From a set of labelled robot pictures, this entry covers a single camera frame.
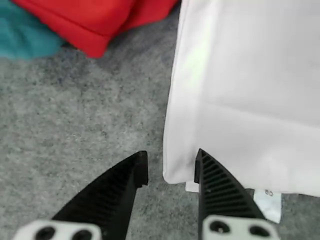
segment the red fabric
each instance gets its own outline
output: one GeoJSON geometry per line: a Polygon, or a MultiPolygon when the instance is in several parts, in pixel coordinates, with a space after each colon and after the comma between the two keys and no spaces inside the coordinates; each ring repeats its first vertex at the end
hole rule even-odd
{"type": "Polygon", "coordinates": [[[178,0],[12,0],[88,57],[128,29],[166,17],[178,0]]]}

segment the white towel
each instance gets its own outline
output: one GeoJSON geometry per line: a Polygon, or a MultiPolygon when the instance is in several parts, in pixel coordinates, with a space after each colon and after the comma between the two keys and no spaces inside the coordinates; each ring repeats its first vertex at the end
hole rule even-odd
{"type": "Polygon", "coordinates": [[[183,0],[163,176],[202,148],[246,188],[320,196],[320,1],[183,0]]]}

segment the teal cloth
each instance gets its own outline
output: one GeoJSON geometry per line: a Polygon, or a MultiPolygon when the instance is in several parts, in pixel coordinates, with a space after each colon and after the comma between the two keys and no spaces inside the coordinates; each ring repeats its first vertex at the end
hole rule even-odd
{"type": "Polygon", "coordinates": [[[63,40],[10,0],[0,0],[0,57],[32,59],[56,53],[63,40]]]}

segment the clothing tag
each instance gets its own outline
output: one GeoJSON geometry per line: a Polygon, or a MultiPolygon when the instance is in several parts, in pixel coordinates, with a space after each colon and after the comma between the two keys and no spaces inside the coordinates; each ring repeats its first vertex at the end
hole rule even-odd
{"type": "Polygon", "coordinates": [[[263,213],[264,217],[275,223],[281,220],[281,193],[270,190],[255,190],[253,200],[263,213]]]}

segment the carpet floor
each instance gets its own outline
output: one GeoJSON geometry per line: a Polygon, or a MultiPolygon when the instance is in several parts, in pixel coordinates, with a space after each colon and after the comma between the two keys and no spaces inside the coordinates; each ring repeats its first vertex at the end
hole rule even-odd
{"type": "MultiPolygon", "coordinates": [[[[196,240],[198,198],[162,177],[162,141],[179,8],[117,37],[104,57],[74,49],[0,59],[0,239],[52,217],[94,178],[139,150],[149,186],[136,195],[128,240],[196,240]]],[[[320,199],[283,197],[282,240],[317,240],[320,199]]]]}

